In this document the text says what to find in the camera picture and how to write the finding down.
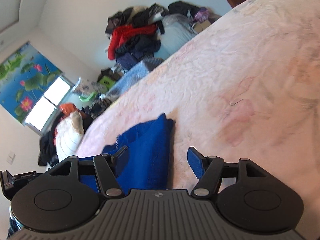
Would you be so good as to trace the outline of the blue knitted garment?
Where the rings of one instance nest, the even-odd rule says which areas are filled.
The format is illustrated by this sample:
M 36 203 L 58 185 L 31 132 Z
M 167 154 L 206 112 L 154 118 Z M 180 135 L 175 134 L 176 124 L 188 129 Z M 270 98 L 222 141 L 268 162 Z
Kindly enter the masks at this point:
M 102 154 L 114 155 L 126 146 L 116 167 L 116 181 L 125 194 L 130 190 L 165 190 L 170 166 L 170 135 L 174 121 L 161 114 L 156 120 L 131 127 L 106 145 Z

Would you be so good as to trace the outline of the dark clothes pile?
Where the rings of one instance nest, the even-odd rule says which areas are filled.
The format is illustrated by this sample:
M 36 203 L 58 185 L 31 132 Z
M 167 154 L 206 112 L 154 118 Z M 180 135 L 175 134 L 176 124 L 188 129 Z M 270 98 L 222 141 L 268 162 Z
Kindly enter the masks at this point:
M 152 57 L 161 47 L 158 34 L 164 34 L 162 20 L 168 14 L 167 9 L 157 3 L 150 7 L 135 6 L 118 11 L 107 19 L 105 35 L 111 41 L 114 29 L 131 24 L 134 28 L 155 24 L 158 29 L 154 35 L 136 35 L 115 50 L 113 60 L 125 70 L 129 70 L 145 57 Z

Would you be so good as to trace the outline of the orange cloth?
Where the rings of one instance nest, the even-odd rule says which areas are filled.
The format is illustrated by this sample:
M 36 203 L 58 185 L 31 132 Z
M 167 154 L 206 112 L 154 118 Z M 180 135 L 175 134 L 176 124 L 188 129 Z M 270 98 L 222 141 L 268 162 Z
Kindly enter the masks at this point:
M 65 117 L 68 117 L 73 112 L 78 112 L 82 118 L 85 118 L 86 115 L 82 111 L 80 111 L 75 104 L 73 103 L 63 103 L 59 106 L 59 109 L 64 114 Z

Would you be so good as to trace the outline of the bright window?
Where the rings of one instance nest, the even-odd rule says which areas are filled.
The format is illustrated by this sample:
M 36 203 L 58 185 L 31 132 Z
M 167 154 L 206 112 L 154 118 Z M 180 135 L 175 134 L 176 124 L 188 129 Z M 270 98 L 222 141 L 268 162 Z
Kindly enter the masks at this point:
M 70 90 L 71 83 L 69 81 L 63 76 L 56 78 L 31 109 L 24 123 L 37 133 L 42 133 L 57 113 L 59 104 L 69 94 Z

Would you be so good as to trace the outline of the green plastic item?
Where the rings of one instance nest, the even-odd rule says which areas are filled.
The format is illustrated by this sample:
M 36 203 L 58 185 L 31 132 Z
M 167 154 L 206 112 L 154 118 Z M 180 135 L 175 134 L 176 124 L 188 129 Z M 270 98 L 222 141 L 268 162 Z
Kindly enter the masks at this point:
M 89 102 L 100 94 L 105 94 L 108 92 L 115 84 L 116 81 L 112 80 L 108 76 L 103 76 L 99 82 L 88 80 L 81 81 L 79 85 L 79 99 L 82 102 Z

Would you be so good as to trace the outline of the pink floral bed cover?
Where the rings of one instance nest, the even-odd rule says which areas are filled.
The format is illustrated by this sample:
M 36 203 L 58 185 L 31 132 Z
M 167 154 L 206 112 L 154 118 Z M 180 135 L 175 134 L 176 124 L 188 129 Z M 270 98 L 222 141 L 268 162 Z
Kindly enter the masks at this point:
M 191 146 L 227 162 L 249 158 L 304 202 L 298 232 L 319 237 L 319 0 L 248 0 L 194 37 L 111 105 L 80 157 L 132 126 L 175 121 L 173 187 L 191 189 Z

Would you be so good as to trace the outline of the light blue towel blanket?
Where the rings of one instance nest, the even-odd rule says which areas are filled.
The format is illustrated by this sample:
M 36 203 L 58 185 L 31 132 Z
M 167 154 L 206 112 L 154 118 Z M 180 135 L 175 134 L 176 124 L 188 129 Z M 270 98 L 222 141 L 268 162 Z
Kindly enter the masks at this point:
M 106 93 L 101 99 L 108 99 L 112 102 L 116 101 L 121 95 L 127 92 L 139 80 L 146 77 L 155 68 L 157 68 L 163 60 L 160 58 L 143 59 L 138 64 L 128 70 L 123 77 Z

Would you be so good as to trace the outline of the lotus flower window blind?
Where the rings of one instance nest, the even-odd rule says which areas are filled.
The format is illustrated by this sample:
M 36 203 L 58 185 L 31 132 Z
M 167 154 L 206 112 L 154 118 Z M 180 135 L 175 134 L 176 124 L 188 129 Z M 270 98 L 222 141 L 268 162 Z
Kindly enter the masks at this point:
M 25 43 L 1 63 L 1 106 L 23 123 L 61 73 L 29 42 Z

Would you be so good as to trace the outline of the red jacket in pile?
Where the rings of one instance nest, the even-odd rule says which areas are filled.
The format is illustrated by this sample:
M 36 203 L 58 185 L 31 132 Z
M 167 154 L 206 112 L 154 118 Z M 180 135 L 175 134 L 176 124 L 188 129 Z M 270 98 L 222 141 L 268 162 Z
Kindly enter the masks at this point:
M 114 29 L 110 44 L 107 50 L 107 58 L 109 60 L 115 60 L 115 50 L 119 48 L 123 43 L 136 35 L 154 35 L 158 29 L 157 25 L 151 24 L 140 28 L 134 28 L 131 24 L 122 25 Z

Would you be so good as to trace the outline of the light blue bag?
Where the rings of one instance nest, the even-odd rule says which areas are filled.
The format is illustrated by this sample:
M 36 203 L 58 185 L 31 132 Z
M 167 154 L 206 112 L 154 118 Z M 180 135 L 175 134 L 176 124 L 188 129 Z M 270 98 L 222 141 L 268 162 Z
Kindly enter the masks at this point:
M 181 14 L 170 14 L 163 18 L 164 34 L 159 36 L 161 47 L 157 57 L 167 59 L 192 40 L 197 32 L 191 26 L 191 20 Z

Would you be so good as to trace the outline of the purple bag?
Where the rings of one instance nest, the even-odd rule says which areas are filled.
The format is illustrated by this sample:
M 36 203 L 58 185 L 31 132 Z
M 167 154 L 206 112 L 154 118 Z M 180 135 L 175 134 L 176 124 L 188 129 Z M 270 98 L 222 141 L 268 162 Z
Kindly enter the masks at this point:
M 194 20 L 199 23 L 203 23 L 206 20 L 208 20 L 209 16 L 210 16 L 210 11 L 205 7 L 200 7 L 198 12 L 194 16 Z

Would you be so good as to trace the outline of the wall switch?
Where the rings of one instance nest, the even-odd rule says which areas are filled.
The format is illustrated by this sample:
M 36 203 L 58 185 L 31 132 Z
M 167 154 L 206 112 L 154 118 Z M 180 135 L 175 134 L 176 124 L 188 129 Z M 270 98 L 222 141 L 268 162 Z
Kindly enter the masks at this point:
M 16 157 L 16 154 L 14 152 L 9 152 L 8 157 L 7 157 L 7 162 L 12 165 Z

